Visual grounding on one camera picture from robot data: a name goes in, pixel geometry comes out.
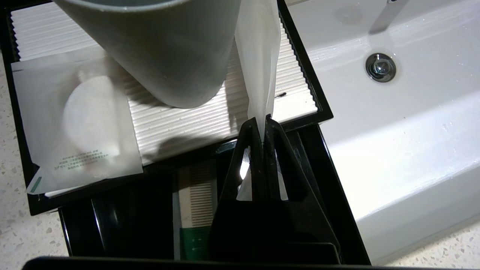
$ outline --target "black plastic tray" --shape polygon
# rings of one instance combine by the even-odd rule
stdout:
[[[32,163],[28,146],[25,139],[20,109],[15,92],[15,85],[12,77],[11,63],[19,60],[18,50],[16,47],[15,37],[13,35],[12,21],[10,12],[29,6],[47,3],[45,0],[7,0],[1,3],[0,13],[0,33],[1,33],[1,49],[3,52],[3,61],[5,64],[5,73],[7,76],[10,98],[12,101],[13,116],[15,119],[15,127],[17,131],[18,144],[24,170],[25,185],[28,186],[38,167]],[[328,105],[325,95],[322,91],[320,83],[315,75],[312,64],[308,58],[307,52],[300,40],[300,36],[295,28],[293,20],[288,12],[287,5],[284,0],[278,0],[278,9],[281,21],[290,39],[292,48],[297,56],[299,65],[304,74],[305,81],[308,84],[318,111],[315,114],[304,116],[292,121],[283,123],[284,130],[291,131],[312,124],[317,124],[325,120],[333,118],[332,111]],[[44,195],[28,195],[28,204],[30,213],[36,215],[48,210],[67,205],[80,198],[93,195],[102,191],[106,191],[126,183],[131,183],[151,177],[157,171],[175,170],[181,166],[195,163],[200,160],[215,158],[222,152],[228,151],[235,147],[236,140],[222,141],[206,147],[202,147],[188,153],[178,155],[167,160],[159,161],[144,167],[144,172],[139,175],[125,176],[115,179],[106,179],[101,182],[93,183],[77,190],[70,191],[63,195],[48,198]]]

